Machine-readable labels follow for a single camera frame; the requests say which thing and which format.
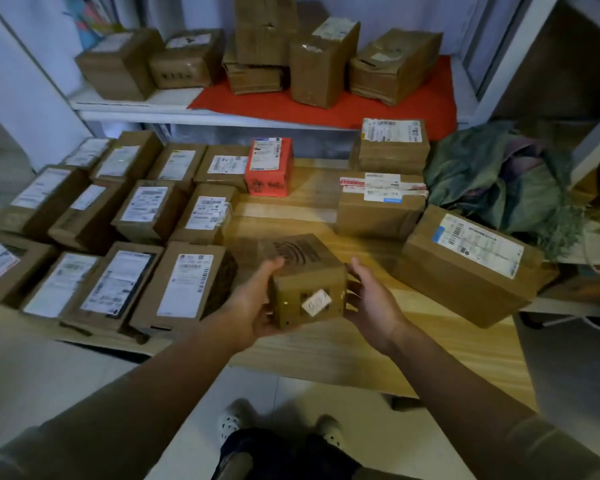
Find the shoe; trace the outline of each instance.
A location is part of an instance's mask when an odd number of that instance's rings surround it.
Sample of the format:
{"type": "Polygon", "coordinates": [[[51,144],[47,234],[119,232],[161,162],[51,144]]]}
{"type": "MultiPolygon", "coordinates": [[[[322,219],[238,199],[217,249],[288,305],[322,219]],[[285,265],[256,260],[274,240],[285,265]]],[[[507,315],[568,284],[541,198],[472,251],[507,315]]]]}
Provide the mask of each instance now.
{"type": "Polygon", "coordinates": [[[249,404],[238,399],[218,417],[218,443],[224,445],[226,439],[239,429],[253,427],[253,416],[249,404]]]}
{"type": "Polygon", "coordinates": [[[328,444],[344,451],[344,435],[342,427],[331,416],[320,416],[315,424],[315,432],[327,441],[328,444]]]}

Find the red box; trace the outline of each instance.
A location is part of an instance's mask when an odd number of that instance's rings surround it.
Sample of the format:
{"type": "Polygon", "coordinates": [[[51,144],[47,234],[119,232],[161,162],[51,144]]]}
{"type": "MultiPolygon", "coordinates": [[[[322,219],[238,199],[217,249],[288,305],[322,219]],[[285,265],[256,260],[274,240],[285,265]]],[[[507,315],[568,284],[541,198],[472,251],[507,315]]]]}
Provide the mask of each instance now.
{"type": "Polygon", "coordinates": [[[263,197],[286,197],[293,167],[291,138],[254,139],[244,172],[249,193],[263,197]]]}

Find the left hand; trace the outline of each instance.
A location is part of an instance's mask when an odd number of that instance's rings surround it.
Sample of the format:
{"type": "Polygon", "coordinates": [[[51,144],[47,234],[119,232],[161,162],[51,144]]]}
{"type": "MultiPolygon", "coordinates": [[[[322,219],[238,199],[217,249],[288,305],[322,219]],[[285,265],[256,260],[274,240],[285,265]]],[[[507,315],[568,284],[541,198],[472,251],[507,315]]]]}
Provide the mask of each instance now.
{"type": "Polygon", "coordinates": [[[249,281],[238,286],[218,310],[228,322],[238,351],[248,349],[261,337],[280,333],[278,324],[267,315],[266,305],[269,303],[269,279],[284,265],[283,257],[263,261],[249,281]]]}

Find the red cloth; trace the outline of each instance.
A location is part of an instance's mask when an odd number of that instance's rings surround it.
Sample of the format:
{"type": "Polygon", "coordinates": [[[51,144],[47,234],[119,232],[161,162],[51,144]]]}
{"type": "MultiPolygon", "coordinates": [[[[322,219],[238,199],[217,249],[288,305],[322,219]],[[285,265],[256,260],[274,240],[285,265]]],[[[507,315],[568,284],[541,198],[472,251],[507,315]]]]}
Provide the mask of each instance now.
{"type": "Polygon", "coordinates": [[[291,99],[290,91],[235,95],[225,79],[206,88],[193,100],[189,109],[208,109],[264,120],[289,121],[305,125],[361,129],[362,119],[425,120],[429,139],[439,141],[456,130],[456,101],[451,79],[451,59],[442,55],[430,78],[396,106],[375,99],[343,92],[330,109],[300,104],[291,99]]]}

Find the right hand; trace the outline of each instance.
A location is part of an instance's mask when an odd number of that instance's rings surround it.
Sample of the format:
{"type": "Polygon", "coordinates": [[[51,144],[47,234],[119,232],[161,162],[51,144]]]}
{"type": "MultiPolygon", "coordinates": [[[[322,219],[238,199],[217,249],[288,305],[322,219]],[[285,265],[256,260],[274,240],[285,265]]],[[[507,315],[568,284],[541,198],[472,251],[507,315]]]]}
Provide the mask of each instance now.
{"type": "Polygon", "coordinates": [[[388,355],[394,339],[407,324],[400,306],[384,284],[379,282],[367,266],[356,257],[347,264],[347,270],[360,282],[347,283],[347,303],[358,309],[345,309],[344,317],[352,321],[362,336],[378,352],[388,355]]]}

